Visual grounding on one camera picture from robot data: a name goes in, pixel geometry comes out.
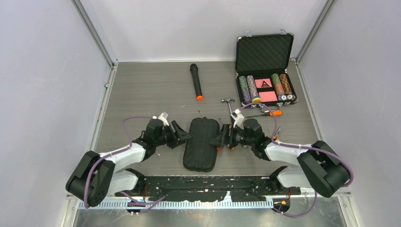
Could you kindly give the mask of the black tool kit case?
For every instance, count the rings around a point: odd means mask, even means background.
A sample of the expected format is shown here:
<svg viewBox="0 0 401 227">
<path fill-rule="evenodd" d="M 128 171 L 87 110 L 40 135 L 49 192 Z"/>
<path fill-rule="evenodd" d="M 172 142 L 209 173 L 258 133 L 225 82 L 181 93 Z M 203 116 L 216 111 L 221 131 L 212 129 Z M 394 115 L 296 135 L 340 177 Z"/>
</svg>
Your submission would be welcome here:
<svg viewBox="0 0 401 227">
<path fill-rule="evenodd" d="M 219 134 L 219 123 L 214 119 L 194 118 L 183 155 L 183 166 L 191 171 L 210 172 L 217 160 L 217 146 L 210 141 Z"/>
</svg>

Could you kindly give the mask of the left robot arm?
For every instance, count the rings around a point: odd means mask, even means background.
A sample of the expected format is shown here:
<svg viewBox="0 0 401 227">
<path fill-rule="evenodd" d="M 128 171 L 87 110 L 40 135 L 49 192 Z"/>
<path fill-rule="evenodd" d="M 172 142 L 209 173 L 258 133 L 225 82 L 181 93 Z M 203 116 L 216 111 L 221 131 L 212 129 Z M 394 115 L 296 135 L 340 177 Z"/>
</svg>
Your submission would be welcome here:
<svg viewBox="0 0 401 227">
<path fill-rule="evenodd" d="M 173 149 L 191 138 L 176 121 L 168 123 L 162 117 L 150 118 L 141 135 L 128 145 L 104 153 L 86 152 L 65 189 L 82 200 L 85 208 L 96 207 L 106 196 L 116 193 L 143 195 L 147 186 L 145 176 L 128 166 L 147 160 L 159 146 Z"/>
</svg>

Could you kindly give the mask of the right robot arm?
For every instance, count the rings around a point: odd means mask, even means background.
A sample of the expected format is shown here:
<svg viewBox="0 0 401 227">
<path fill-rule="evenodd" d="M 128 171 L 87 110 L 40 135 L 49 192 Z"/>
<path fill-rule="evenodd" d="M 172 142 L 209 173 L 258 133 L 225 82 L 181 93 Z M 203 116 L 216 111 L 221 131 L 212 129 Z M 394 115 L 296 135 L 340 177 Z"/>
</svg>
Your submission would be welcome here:
<svg viewBox="0 0 401 227">
<path fill-rule="evenodd" d="M 270 189 L 276 194 L 290 187 L 303 187 L 329 198 L 352 179 L 351 170 L 324 141 L 312 145 L 282 143 L 267 137 L 256 119 L 245 120 L 242 128 L 225 125 L 209 143 L 217 147 L 248 146 L 259 159 L 293 165 L 282 166 L 269 176 Z"/>
</svg>

